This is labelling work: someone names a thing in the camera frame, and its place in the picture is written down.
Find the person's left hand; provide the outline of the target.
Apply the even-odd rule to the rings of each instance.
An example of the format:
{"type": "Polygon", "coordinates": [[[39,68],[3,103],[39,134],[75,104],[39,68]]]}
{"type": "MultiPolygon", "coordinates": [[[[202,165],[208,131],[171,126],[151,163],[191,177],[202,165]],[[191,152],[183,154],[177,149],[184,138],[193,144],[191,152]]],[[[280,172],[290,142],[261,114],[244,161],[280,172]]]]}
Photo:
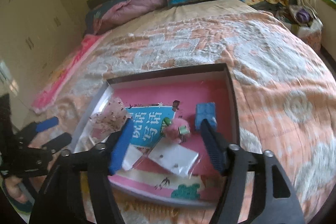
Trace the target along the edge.
{"type": "Polygon", "coordinates": [[[8,197],[13,198],[15,201],[19,203],[27,203],[29,202],[29,198],[26,194],[21,190],[19,187],[19,184],[23,181],[22,178],[16,177],[16,176],[10,176],[5,178],[5,187],[4,190],[7,193],[8,197]]]}

